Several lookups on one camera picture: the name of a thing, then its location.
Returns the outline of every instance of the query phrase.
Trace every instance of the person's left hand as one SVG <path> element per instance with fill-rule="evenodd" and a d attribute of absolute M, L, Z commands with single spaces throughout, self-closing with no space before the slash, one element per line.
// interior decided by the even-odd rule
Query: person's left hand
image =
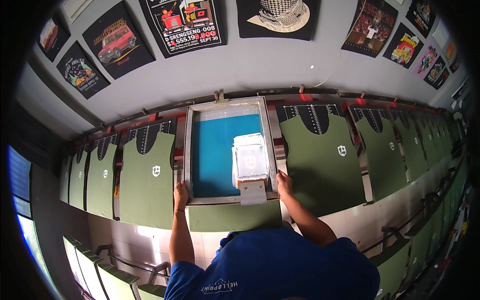
<path fill-rule="evenodd" d="M 175 200 L 174 209 L 185 211 L 185 206 L 188 201 L 187 185 L 184 181 L 177 183 L 175 190 L 173 191 L 173 199 Z"/>

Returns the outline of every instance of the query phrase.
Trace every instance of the blue t-shirt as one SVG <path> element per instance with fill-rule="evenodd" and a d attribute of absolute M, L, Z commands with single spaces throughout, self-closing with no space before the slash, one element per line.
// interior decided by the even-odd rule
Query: blue t-shirt
<path fill-rule="evenodd" d="M 348 238 L 319 247 L 289 228 L 241 232 L 204 271 L 171 268 L 165 299 L 374 299 L 377 268 Z"/>

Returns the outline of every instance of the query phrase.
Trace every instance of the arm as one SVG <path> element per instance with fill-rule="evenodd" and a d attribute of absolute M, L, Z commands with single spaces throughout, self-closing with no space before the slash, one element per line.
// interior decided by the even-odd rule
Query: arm
<path fill-rule="evenodd" d="M 179 182 L 173 192 L 175 200 L 175 209 L 173 211 L 172 235 L 170 237 L 170 246 L 168 255 L 170 265 L 176 262 L 189 262 L 195 264 L 195 254 L 193 253 L 192 238 L 187 226 L 185 217 L 185 206 L 187 205 L 188 193 L 184 181 Z"/>
<path fill-rule="evenodd" d="M 336 235 L 332 229 L 315 218 L 293 195 L 292 178 L 284 172 L 278 171 L 276 175 L 278 181 L 278 192 L 280 200 L 285 204 L 288 212 L 299 227 L 303 236 L 311 240 L 320 247 L 325 246 L 336 240 Z"/>

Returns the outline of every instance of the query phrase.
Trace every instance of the dark wall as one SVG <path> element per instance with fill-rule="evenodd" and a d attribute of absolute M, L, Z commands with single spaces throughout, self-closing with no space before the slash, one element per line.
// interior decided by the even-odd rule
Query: dark wall
<path fill-rule="evenodd" d="M 65 299 L 82 300 L 63 246 L 63 235 L 91 249 L 87 212 L 60 201 L 60 180 L 32 164 L 31 204 L 40 249 L 58 291 Z"/>

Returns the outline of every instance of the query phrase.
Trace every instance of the helloprint logo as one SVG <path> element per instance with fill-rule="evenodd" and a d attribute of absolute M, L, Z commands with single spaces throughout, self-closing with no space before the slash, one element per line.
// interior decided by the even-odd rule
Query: helloprint logo
<path fill-rule="evenodd" d="M 337 147 L 338 149 L 338 154 L 340 154 L 341 156 L 345 156 L 347 155 L 347 148 L 343 145 L 340 145 Z"/>
<path fill-rule="evenodd" d="M 217 280 L 213 284 L 209 284 L 206 287 L 203 287 L 200 291 L 206 294 L 217 294 L 217 293 L 223 293 L 223 292 L 232 292 L 233 287 L 237 287 L 238 283 L 235 282 L 230 282 L 230 281 L 225 281 L 223 279 Z"/>
<path fill-rule="evenodd" d="M 157 177 L 158 175 L 160 175 L 160 167 L 159 166 L 153 166 L 152 168 L 152 175 Z"/>

